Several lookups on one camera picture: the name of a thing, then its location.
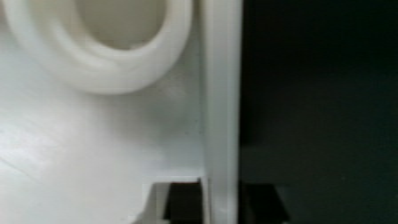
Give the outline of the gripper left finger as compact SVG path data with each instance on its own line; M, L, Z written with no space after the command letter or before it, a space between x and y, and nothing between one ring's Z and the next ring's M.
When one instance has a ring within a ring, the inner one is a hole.
M164 219L169 224L203 224L203 187L199 182L171 184Z

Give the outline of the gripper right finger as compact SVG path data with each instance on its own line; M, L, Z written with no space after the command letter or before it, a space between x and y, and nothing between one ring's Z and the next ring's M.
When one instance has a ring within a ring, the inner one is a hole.
M238 224L288 224L290 214L272 184L242 183L238 188Z

